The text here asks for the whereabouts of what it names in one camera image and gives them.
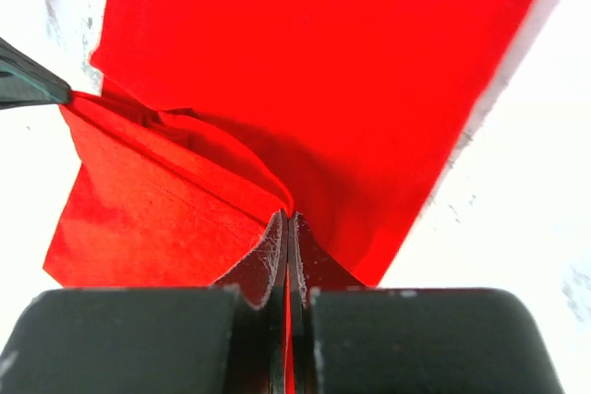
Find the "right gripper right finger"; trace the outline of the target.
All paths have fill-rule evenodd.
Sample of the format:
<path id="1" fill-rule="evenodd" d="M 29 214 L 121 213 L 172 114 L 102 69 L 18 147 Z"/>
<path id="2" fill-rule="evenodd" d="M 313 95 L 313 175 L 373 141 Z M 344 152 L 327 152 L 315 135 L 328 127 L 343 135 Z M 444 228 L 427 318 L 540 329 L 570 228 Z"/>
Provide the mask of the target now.
<path id="1" fill-rule="evenodd" d="M 297 393 L 559 393 L 536 322 L 490 288 L 371 289 L 289 221 Z"/>

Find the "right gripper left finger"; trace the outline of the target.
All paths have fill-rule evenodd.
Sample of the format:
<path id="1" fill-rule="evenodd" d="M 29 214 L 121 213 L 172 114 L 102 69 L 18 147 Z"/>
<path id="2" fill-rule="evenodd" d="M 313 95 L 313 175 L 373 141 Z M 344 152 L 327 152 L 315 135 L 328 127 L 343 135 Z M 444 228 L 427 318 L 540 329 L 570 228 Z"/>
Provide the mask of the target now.
<path id="1" fill-rule="evenodd" d="M 5 393 L 282 393 L 288 219 L 214 284 L 46 291 L 1 353 Z"/>

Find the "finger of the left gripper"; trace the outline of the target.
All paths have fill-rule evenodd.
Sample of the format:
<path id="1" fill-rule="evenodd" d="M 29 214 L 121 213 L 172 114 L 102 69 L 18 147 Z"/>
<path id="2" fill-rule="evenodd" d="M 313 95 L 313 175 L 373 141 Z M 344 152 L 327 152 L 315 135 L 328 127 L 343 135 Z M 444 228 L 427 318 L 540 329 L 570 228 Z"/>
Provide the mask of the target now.
<path id="1" fill-rule="evenodd" d="M 1 40 L 1 109 L 67 104 L 72 89 L 59 76 Z"/>

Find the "red t-shirt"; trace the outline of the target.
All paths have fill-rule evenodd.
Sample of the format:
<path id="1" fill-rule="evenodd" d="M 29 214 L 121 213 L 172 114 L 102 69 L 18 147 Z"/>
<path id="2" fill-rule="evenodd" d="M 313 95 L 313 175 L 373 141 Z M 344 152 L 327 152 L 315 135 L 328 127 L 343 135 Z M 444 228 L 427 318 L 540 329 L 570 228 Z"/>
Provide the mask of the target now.
<path id="1" fill-rule="evenodd" d="M 380 282 L 533 0 L 106 0 L 64 286 L 215 281 L 279 210 Z"/>

